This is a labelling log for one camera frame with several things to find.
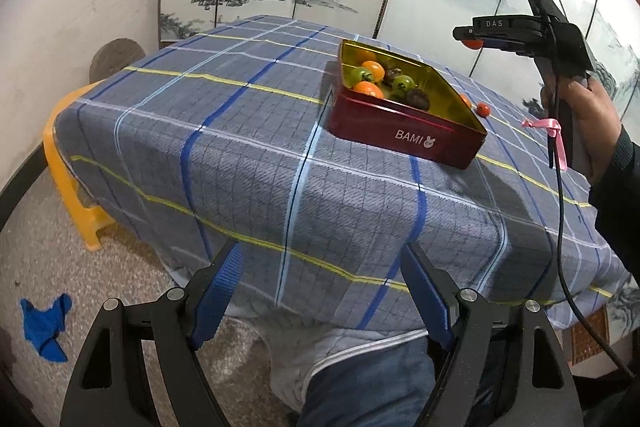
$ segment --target speckled floor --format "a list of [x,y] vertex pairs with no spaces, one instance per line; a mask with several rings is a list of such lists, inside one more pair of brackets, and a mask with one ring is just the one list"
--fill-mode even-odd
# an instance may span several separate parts
[[[102,303],[111,296],[125,304],[152,301],[172,286],[154,252],[126,230],[109,227],[101,237],[100,251],[86,251],[49,171],[30,188],[0,233],[0,362],[46,427],[60,421],[74,362]],[[62,292],[73,299],[66,331],[59,337],[69,361],[51,363],[24,340],[18,301],[25,297],[46,309]],[[153,343],[145,343],[145,358],[162,425],[177,426]],[[252,330],[224,320],[198,358],[233,426],[288,425],[288,407],[270,391],[266,346]]]

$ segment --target black sleeve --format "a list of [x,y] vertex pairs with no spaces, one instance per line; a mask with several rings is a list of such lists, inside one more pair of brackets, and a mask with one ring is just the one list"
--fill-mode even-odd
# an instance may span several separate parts
[[598,211],[596,230],[640,281],[640,147],[624,128],[607,171],[591,188],[589,203]]

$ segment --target blue object on floor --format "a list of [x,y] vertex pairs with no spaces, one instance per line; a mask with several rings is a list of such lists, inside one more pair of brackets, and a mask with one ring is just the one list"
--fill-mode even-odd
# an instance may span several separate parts
[[27,299],[20,299],[24,338],[36,348],[38,354],[49,362],[66,362],[66,355],[56,337],[65,330],[65,315],[71,309],[71,297],[63,293],[53,306],[41,312]]

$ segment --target hand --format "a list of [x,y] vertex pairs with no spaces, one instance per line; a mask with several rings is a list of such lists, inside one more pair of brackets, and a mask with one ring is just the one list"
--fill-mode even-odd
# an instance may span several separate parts
[[[588,79],[587,84],[588,88],[574,79],[562,78],[559,94],[573,111],[574,125],[591,159],[591,175],[587,179],[591,185],[595,185],[602,179],[616,151],[622,124],[602,84],[593,77]],[[546,110],[550,99],[548,93],[547,87],[540,91],[540,100]]]

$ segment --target pink ribbon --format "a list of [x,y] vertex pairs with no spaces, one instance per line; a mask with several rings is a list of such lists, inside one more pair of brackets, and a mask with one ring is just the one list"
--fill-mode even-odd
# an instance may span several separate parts
[[566,154],[564,153],[564,144],[562,143],[562,134],[560,123],[554,118],[545,118],[544,120],[538,120],[532,122],[525,119],[522,122],[523,127],[535,127],[536,129],[546,129],[546,133],[556,139],[556,148],[558,148],[558,164],[561,171],[566,171]]

